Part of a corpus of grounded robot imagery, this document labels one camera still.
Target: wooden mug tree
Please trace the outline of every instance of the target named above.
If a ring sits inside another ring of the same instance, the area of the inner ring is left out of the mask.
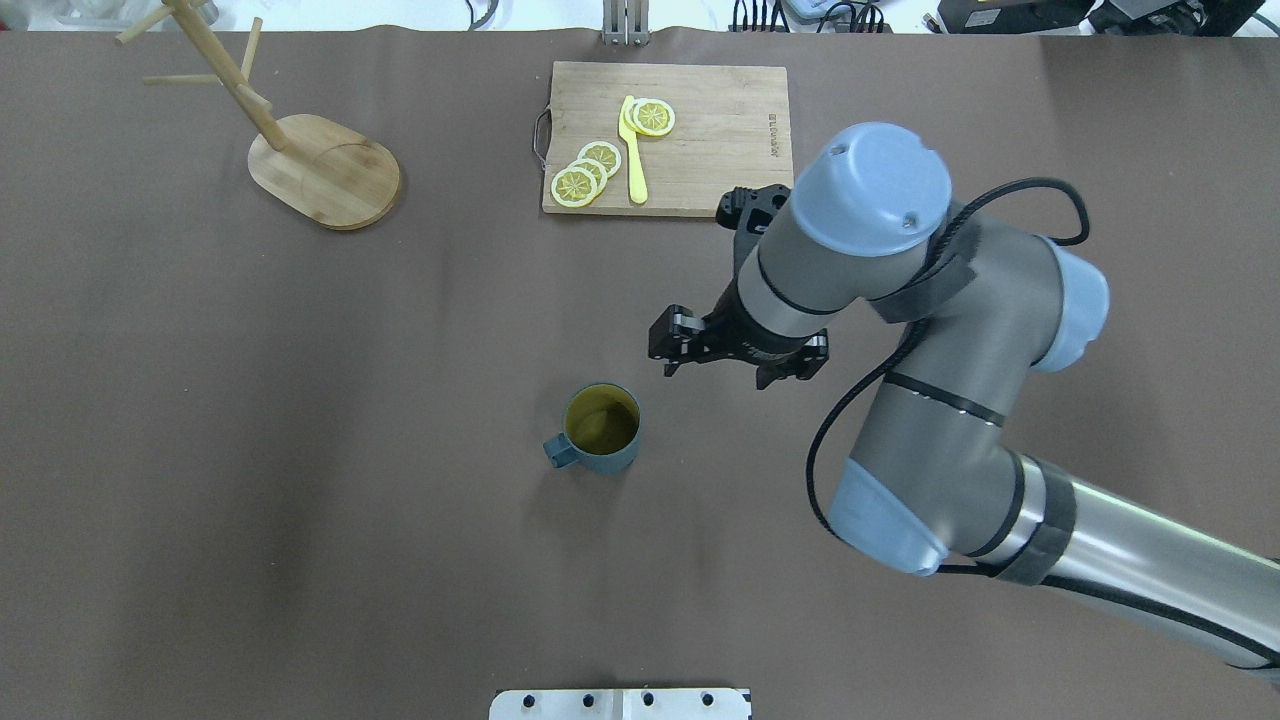
[[[317,115],[276,120],[271,104],[248,83],[262,19],[253,19],[244,60],[237,65],[196,8],[205,0],[163,0],[157,8],[115,37],[133,40],[168,17],[178,23],[214,74],[142,78],[146,85],[221,83],[257,127],[248,150],[248,172],[257,184],[285,205],[335,231],[362,228],[390,210],[399,197],[399,164],[389,150],[367,137]]]

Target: yellow knife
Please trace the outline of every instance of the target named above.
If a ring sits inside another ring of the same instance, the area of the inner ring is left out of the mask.
[[[644,168],[640,167],[640,146],[636,143],[636,131],[627,124],[627,110],[635,101],[634,95],[627,95],[622,100],[622,109],[618,110],[618,137],[627,143],[627,190],[631,201],[644,205],[649,201],[649,186],[644,182]]]

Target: robotic arm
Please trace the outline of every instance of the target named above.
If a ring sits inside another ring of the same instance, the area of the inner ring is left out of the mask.
[[[1055,182],[1025,186],[1066,191],[1083,240],[1079,196]],[[909,324],[864,380],[883,377],[826,515],[810,497],[828,530],[905,573],[1065,591],[1280,685],[1280,564],[1001,446],[1028,372],[1079,359],[1108,306],[1102,274],[1062,249],[1071,241],[977,213],[1020,187],[960,208],[941,158],[915,135],[850,127],[794,192],[726,193],[717,219],[737,229],[733,281],[705,318],[668,307],[650,328],[650,356],[667,375],[684,363],[751,363],[762,389],[809,379],[827,357],[823,327],[869,299]],[[975,564],[945,565],[951,552]]]

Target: lemon slice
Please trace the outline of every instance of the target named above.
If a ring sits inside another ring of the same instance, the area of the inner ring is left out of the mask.
[[[627,111],[627,124],[649,137],[662,137],[676,127],[676,110],[657,97],[637,97]]]
[[[589,158],[600,163],[604,165],[604,170],[611,178],[618,172],[618,168],[622,167],[622,152],[616,145],[603,140],[588,142],[581,150],[577,151],[577,156],[579,159]]]
[[[566,208],[581,208],[595,200],[600,186],[591,170],[570,165],[552,178],[552,199]]]
[[[604,168],[604,163],[593,160],[591,158],[579,158],[577,160],[570,163],[568,167],[586,168],[595,178],[595,193],[599,195],[604,192],[604,186],[609,182],[609,170]]]

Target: mug handle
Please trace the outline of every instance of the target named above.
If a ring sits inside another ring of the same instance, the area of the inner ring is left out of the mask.
[[[568,441],[568,437],[566,437],[564,433],[544,442],[543,451],[547,452],[547,459],[552,461],[552,468],[556,468],[557,470],[561,468],[568,468],[573,462],[582,459],[582,454],[573,447],[573,443]]]

